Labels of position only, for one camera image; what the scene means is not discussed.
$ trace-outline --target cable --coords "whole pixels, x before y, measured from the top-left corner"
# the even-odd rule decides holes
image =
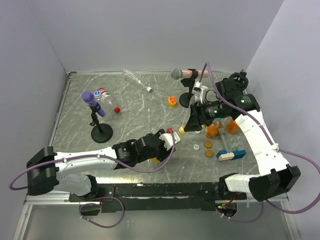
[[[200,75],[200,80],[199,82],[201,82],[202,80],[202,77],[203,77],[203,74],[204,74],[204,70],[206,69],[206,67],[208,68],[208,72],[209,72],[209,76],[210,76],[210,79],[211,79],[211,83],[212,83],[212,86],[215,90],[215,93],[218,95],[218,97],[221,99],[222,102],[224,102],[226,105],[228,105],[229,107],[233,108],[233,109],[236,109],[238,110],[239,112],[243,113],[244,115],[247,115],[249,116],[256,124],[258,124],[258,126],[260,127],[260,129],[262,130],[262,132],[264,133],[266,139],[268,140],[268,142],[273,145],[273,141],[270,139],[269,135],[267,134],[265,128],[261,125],[261,123],[254,117],[252,116],[250,113],[248,113],[247,111],[231,104],[230,102],[228,102],[226,99],[224,99],[222,97],[222,95],[220,94],[220,92],[218,91],[217,89],[217,86],[215,84],[215,79],[214,79],[214,76],[212,74],[212,71],[211,71],[211,67],[210,67],[210,64],[209,62],[206,62],[204,67],[203,67],[203,70],[202,70],[202,73]],[[315,168],[318,170],[319,174],[320,174],[320,166],[315,162],[313,161],[312,159],[310,159],[309,157],[307,156],[303,156],[301,154],[298,154],[298,153],[294,153],[294,152],[291,152],[291,151],[287,151],[287,150],[284,150],[284,149],[281,149],[279,148],[279,151],[284,153],[284,154],[289,154],[289,155],[292,155],[292,156],[295,156],[295,157],[298,157],[298,158],[301,158],[301,159],[304,159],[306,161],[308,161],[309,163],[311,163],[313,166],[315,166]],[[274,208],[276,208],[277,210],[283,212],[283,213],[286,213],[286,214],[301,214],[301,213],[304,213],[306,211],[308,211],[309,209],[311,209],[314,205],[316,205],[318,202],[320,201],[320,192],[318,194],[318,196],[315,198],[315,200],[313,202],[311,202],[309,205],[307,205],[306,207],[300,209],[300,210],[295,210],[295,211],[289,211],[289,210],[285,210],[285,209],[282,209],[280,207],[277,207],[276,205],[274,205],[273,203],[271,203],[269,200],[266,200],[267,203],[269,203],[271,206],[273,206]]]
[[[251,219],[251,220],[234,219],[234,218],[231,218],[231,217],[227,217],[224,214],[221,214],[221,212],[219,212],[219,211],[217,211],[217,212],[221,215],[221,217],[223,217],[225,219],[228,219],[228,220],[231,220],[231,221],[234,221],[234,222],[238,222],[238,223],[243,223],[243,224],[251,224],[253,222],[258,221],[262,217],[262,215],[265,212],[265,205],[264,205],[264,202],[261,202],[261,212],[260,212],[260,214],[256,218]]]
[[[233,197],[231,198],[231,200],[229,202],[223,203],[222,206],[228,206],[230,203],[232,203],[236,199],[236,195],[237,195],[237,193],[235,193],[233,195]]]
[[[174,151],[176,149],[176,143],[175,143],[175,136],[174,136],[174,133],[173,131],[170,130],[170,134],[171,134],[171,137],[172,137],[172,148],[171,148],[171,152],[169,154],[169,156],[166,158],[166,160],[164,161],[164,163],[154,169],[154,170],[151,170],[151,171],[144,171],[144,170],[139,170],[139,169],[135,169],[134,167],[132,166],[129,166],[125,163],[123,163],[122,161],[120,161],[119,159],[116,159],[116,158],[113,158],[111,156],[107,156],[107,155],[99,155],[100,158],[105,158],[105,159],[110,159],[112,161],[115,161],[116,163],[128,168],[128,169],[131,169],[133,171],[136,171],[138,173],[143,173],[143,174],[150,174],[150,173],[155,173],[161,169],[163,169],[167,163],[170,161],[170,159],[172,158],[172,155],[174,154]],[[65,159],[67,161],[71,161],[71,160],[76,160],[76,159],[83,159],[83,158],[89,158],[89,157],[97,157],[97,154],[86,154],[86,155],[80,155],[80,156],[73,156],[73,157],[66,157]],[[21,186],[21,187],[14,187],[13,184],[24,174],[26,174],[27,172],[30,172],[31,170],[33,169],[37,169],[37,168],[40,168],[40,167],[43,167],[45,165],[49,165],[49,164],[55,164],[55,163],[59,163],[59,162],[62,162],[64,159],[57,159],[57,160],[51,160],[51,161],[46,161],[46,162],[43,162],[43,163],[39,163],[39,164],[36,164],[34,166],[31,166],[29,168],[27,168],[26,170],[24,170],[22,173],[20,173],[18,176],[16,176],[9,184],[9,188],[11,190],[22,190],[22,189],[27,189],[28,186]]]
[[[214,93],[215,93],[215,97],[218,99],[218,96],[217,96],[216,92],[215,92],[215,91],[213,91],[212,89],[209,89],[208,91],[206,91],[206,93],[205,93],[205,95],[204,95],[204,99],[205,99],[206,101],[208,101],[208,99],[207,99],[207,95],[208,95],[208,92],[209,92],[209,91],[214,92]]]
[[[110,226],[101,225],[101,224],[99,224],[99,223],[96,223],[95,221],[92,221],[92,220],[88,219],[87,217],[85,217],[85,216],[83,216],[83,215],[81,214],[81,209],[82,209],[83,207],[85,207],[85,206],[97,206],[97,207],[99,207],[100,204],[97,204],[97,203],[86,203],[86,204],[80,206],[80,207],[79,207],[79,214],[80,214],[80,218],[81,218],[81,219],[84,219],[84,220],[86,220],[87,222],[89,222],[89,223],[91,223],[91,224],[93,224],[93,225],[96,225],[96,226],[98,226],[98,227],[100,227],[100,228],[104,228],[104,229],[110,229],[110,228],[113,228],[113,227],[117,226],[117,225],[118,225],[119,223],[121,223],[121,221],[124,219],[124,217],[125,217],[125,206],[124,206],[123,202],[122,202],[119,198],[116,198],[116,197],[114,197],[114,196],[98,197],[98,198],[93,199],[93,201],[103,200],[103,199],[113,199],[113,200],[118,201],[118,202],[120,203],[120,205],[121,205],[122,214],[121,214],[120,219],[119,219],[115,224],[110,225]]]

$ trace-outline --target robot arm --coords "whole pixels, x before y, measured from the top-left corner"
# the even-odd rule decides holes
[[[175,144],[179,143],[181,140],[179,135],[174,132],[173,136]],[[28,194],[36,196],[57,190],[85,198],[94,197],[98,192],[96,178],[91,175],[77,175],[77,173],[96,169],[125,168],[114,160],[101,157],[102,155],[134,167],[151,158],[157,158],[162,162],[169,156],[172,147],[172,135],[165,133],[163,129],[156,134],[149,133],[138,140],[120,142],[112,147],[95,151],[66,153],[54,152],[52,147],[45,147],[27,163],[27,168],[51,160],[62,159],[62,161],[29,171],[27,173]]]
[[[234,73],[216,83],[221,95],[230,103],[247,111],[255,117],[266,131],[273,144],[270,144],[260,126],[248,115],[226,105],[224,102],[206,101],[199,94],[198,102],[190,105],[190,118],[184,127],[185,132],[200,131],[202,125],[209,126],[215,118],[231,116],[244,133],[253,155],[257,161],[259,174],[242,175],[231,173],[220,178],[219,192],[250,193],[258,201],[288,192],[300,176],[297,166],[290,166],[286,158],[279,152],[278,144],[272,139],[267,129],[260,106],[252,94],[243,94],[248,85],[246,73]]]

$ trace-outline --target gray microphone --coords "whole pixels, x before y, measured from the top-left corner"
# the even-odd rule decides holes
[[[202,73],[201,70],[180,70],[180,69],[173,69],[171,72],[171,77],[174,80],[178,79],[189,79],[191,77],[197,78]],[[207,78],[209,76],[209,72],[205,70],[203,72],[203,78]]]

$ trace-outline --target purple microphone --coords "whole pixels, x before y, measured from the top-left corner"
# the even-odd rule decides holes
[[[82,94],[81,94],[81,97],[82,97],[82,100],[88,104],[90,107],[94,108],[94,107],[97,107],[98,103],[95,99],[95,96],[92,92],[90,91],[84,91]],[[105,114],[105,111],[101,108],[100,105],[98,105],[98,107],[100,108],[99,111],[97,112],[101,117],[104,117],[106,114]]]

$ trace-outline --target black round base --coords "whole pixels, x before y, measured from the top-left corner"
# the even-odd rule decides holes
[[[189,97],[189,92],[185,92],[183,94],[181,94],[181,96],[179,97],[179,103],[182,107],[184,108],[188,108],[189,107],[189,103],[190,103],[190,99],[194,94],[191,93],[190,97]]]
[[[96,143],[103,144],[108,142],[112,138],[114,131],[112,130],[112,127],[110,125],[105,123],[100,123],[100,127],[102,128],[103,132],[100,133],[98,126],[94,126],[91,131],[91,138]]]

